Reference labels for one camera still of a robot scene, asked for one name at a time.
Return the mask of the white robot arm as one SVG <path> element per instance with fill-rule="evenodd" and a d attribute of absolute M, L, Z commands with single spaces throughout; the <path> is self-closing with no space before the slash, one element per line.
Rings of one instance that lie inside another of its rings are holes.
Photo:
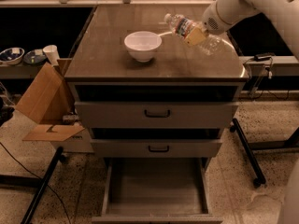
<path fill-rule="evenodd" d="M 271 21 L 292 55 L 299 59 L 299 0 L 216 0 L 194 21 L 187 43 L 197 45 L 220 35 L 246 18 L 262 13 Z"/>

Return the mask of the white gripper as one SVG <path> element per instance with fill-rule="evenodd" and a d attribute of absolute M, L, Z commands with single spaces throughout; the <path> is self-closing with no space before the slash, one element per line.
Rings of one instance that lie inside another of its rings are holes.
<path fill-rule="evenodd" d="M 202 23 L 210 34 L 220 35 L 244 19 L 259 13 L 259 10 L 245 0 L 216 0 L 205 10 Z M 206 31 L 194 27 L 185 37 L 185 42 L 188 46 L 195 46 L 203 42 L 207 36 Z"/>

